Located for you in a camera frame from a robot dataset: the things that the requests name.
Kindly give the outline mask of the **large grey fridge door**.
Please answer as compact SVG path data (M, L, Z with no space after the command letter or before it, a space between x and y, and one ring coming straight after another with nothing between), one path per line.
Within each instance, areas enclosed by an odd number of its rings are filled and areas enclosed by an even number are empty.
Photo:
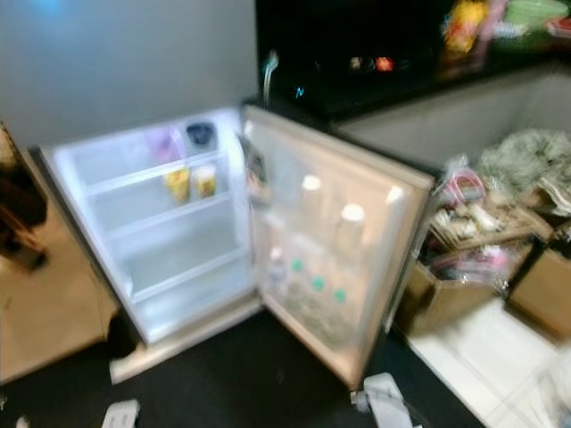
M403 275L423 240L423 217L431 204L434 177L407 163L371 150L335 132L305 125L256 103L242 107L242 138L265 158L272 200L252 205L252 282L266 309L313 351L348 387L360 386L380 337L394 317ZM322 179L325 216L321 233L299 223L301 183L306 175ZM348 203L366 211L356 262L346 262L335 248L340 212ZM325 280L327 302L332 289L347 291L353 332L345 346L331 347L327 327L286 308L285 296L266 289L269 250L281 246L288 258L300 259L309 281Z

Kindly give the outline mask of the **glass fridge shelf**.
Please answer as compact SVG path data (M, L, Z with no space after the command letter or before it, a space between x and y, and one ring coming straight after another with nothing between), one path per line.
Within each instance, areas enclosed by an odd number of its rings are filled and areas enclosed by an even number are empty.
M205 200L189 202L188 204L182 205L182 207L171 209L166 212L155 213L154 216L139 219L138 221L135 221L135 223L111 229L109 237L110 239L119 239L119 237L127 236L132 233L146 231L148 228L167 223L167 221L184 217L186 215L191 215L193 212L209 210L212 207L215 207L215 205L228 203L231 199L231 194L224 193L222 195L208 197L208 199Z
M156 246L123 260L130 281L130 299L142 301L183 281L200 275L225 262L241 258L246 246L224 249L223 246L166 245Z
M113 189L144 182L146 179L169 174L169 172L174 172L178 169L200 166L200 164L215 161L221 158L223 158L223 153L216 152L191 156L191 158L182 160L174 160L174 162L163 164L163 166L155 166L153 168L131 172L131 174L127 174L125 176L114 177L112 179L105 180L105 182L87 185L85 187L85 195L94 196L97 194L110 192L113 191Z

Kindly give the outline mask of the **printed fridge door sticker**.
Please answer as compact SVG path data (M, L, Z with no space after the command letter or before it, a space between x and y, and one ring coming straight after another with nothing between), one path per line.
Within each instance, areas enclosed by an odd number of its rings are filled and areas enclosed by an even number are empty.
M272 188L269 186L264 155L248 138L241 139L241 147L244 152L246 192L252 205L262 207L272 201Z

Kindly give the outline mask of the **grey two-door fridge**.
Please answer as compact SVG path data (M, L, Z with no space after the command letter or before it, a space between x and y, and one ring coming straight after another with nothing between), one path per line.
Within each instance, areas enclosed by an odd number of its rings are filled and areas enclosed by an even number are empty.
M269 311L350 389L424 239L434 175L257 77L254 0L15 0L1 119L119 303L126 382Z

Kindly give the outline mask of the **green-capped clear bottle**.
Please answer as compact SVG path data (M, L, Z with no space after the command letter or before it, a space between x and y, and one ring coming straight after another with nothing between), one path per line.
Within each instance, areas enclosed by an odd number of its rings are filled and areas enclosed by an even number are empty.
M345 346L353 332L353 323L348 310L347 291L344 288L332 289L327 306L327 339L330 346Z
M329 326L330 307L329 296L326 293L325 280L319 275L313 275L309 282L309 302L307 302L307 313L310 321L314 325L319 325L326 329Z
M286 308L294 313L302 313L310 303L309 274L306 273L303 262L293 259L289 265L288 283L286 283Z

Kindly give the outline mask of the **dark blue carpet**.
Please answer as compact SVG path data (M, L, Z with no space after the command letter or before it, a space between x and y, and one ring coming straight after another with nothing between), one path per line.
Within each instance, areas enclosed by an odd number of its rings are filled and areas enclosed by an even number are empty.
M1 387L0 427L99 428L112 403L137 428L371 428L351 389L276 318L260 313L174 358L110 380L103 340Z

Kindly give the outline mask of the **open brown cardboard box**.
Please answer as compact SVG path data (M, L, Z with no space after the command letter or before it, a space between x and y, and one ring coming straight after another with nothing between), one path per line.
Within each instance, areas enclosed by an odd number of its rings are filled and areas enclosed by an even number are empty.
M507 285L498 277L464 275L441 280L419 261L411 261L403 275L403 293L394 326L407 335L428 333L453 325L501 294Z

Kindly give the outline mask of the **tall white-topped container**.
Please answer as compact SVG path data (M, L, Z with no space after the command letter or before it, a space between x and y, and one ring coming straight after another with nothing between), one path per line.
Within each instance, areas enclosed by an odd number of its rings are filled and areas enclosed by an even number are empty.
M356 262L366 221L366 211L355 203L343 206L334 233L335 248L346 262Z
M299 223L306 232L313 235L321 233L323 216L325 216L325 192L322 179L315 175L306 175L301 183L299 196Z

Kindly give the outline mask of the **clear bag with pink items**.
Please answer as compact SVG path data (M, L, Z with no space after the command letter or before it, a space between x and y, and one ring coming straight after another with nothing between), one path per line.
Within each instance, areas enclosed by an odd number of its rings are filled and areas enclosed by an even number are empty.
M550 229L511 200L503 184L470 167L467 156L454 156L444 167L421 261L439 280L507 290Z

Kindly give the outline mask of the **black slipper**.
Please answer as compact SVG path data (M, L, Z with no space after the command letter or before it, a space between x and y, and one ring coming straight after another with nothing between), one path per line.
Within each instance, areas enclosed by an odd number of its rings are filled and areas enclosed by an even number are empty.
M130 318L122 310L109 319L103 347L111 359L126 358L134 353L140 340Z

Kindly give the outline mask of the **yellow cup noodle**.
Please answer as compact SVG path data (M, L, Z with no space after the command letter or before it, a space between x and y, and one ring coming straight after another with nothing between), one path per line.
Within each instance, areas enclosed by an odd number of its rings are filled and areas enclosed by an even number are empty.
M164 184L170 197L175 203L185 203L189 200L189 170L180 168L164 175Z
M192 168L191 185L199 199L210 199L218 191L218 171L213 164L203 164Z

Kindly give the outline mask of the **grey crumpled plastic bag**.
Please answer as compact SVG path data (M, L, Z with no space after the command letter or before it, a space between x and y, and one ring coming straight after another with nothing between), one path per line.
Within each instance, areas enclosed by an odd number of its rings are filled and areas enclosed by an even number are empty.
M534 192L550 197L550 212L571 217L571 132L525 129L482 151L477 170L514 199L540 207Z

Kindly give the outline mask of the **black-topped kitchen counter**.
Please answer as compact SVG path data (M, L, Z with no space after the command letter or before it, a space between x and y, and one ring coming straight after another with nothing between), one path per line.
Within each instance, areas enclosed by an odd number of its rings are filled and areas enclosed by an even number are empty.
M254 1L260 58L280 56L270 106L431 169L513 132L571 132L571 13L557 37L486 39L458 56L443 45L454 1ZM376 72L376 57L394 70Z

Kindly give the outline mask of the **dark round bowl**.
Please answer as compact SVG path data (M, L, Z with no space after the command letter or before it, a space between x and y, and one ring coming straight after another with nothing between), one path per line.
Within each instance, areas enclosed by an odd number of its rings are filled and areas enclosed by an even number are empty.
M193 153L209 153L217 150L217 131L212 122L196 122L187 125L185 134L188 150Z

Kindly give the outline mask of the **pink striped plastic bag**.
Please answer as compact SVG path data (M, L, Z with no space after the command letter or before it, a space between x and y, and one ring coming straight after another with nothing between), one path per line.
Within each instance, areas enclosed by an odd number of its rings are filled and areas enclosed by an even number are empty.
M155 166L180 161L185 156L182 138L176 129L159 128L148 131L146 140Z

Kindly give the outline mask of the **yellow red snack packet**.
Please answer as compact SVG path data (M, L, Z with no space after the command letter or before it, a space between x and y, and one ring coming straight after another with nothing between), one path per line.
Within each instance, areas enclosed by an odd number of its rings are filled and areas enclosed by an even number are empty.
M469 54L486 17L488 0L456 0L446 21L443 45L447 54Z

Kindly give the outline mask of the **small grey freezer door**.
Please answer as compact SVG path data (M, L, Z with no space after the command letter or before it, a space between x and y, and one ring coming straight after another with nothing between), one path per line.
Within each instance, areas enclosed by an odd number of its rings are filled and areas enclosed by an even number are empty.
M3 0L0 118L72 143L258 93L254 0Z

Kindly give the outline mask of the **green bowl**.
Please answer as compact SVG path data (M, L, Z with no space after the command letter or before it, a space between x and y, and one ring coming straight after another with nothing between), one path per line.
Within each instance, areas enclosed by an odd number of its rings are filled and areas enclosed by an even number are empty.
M502 23L521 33L545 29L551 21L571 15L571 5L563 0L509 0Z

